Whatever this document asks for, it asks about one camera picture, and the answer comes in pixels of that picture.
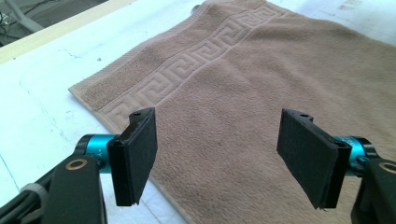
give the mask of white surface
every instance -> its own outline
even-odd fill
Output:
[[[70,155],[82,135],[107,133],[67,89],[183,21],[201,2],[139,0],[0,65],[0,205]],[[396,45],[394,1],[270,2]],[[140,205],[119,208],[110,176],[101,177],[109,223],[184,222],[152,183],[148,182]]]

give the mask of blue cylinder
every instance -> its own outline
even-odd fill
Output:
[[[359,156],[366,156],[366,153],[364,151],[363,145],[361,142],[358,141],[358,139],[352,137],[352,136],[334,136],[334,139],[345,142],[352,146],[352,151],[350,152],[349,156],[349,164],[351,166],[356,166],[358,165],[356,158]],[[346,175],[354,175],[351,171],[347,170]]]
[[[105,163],[105,167],[100,170],[101,174],[110,174],[110,160],[108,159],[107,143],[113,139],[115,134],[95,134],[88,142],[86,154],[93,154],[96,158]]]

